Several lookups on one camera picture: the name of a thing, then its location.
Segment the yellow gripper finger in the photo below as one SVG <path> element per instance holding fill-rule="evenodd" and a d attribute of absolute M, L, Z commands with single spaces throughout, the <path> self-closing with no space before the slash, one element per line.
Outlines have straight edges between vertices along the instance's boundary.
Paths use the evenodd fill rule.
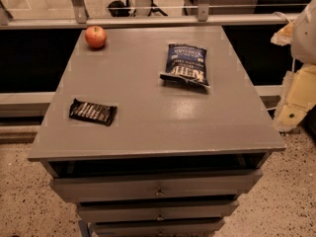
<path fill-rule="evenodd" d="M 287 71 L 273 120 L 279 132 L 295 129 L 316 106 L 316 66 L 304 64 L 297 72 Z"/>

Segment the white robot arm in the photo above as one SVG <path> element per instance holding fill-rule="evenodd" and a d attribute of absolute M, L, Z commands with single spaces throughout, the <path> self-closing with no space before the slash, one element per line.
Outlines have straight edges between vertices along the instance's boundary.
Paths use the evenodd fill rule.
<path fill-rule="evenodd" d="M 274 128 L 289 132 L 316 105 L 316 0 L 311 0 L 295 21 L 274 33 L 271 43 L 289 44 L 292 63 L 302 63 L 298 71 L 291 68 L 285 73 L 276 105 Z"/>

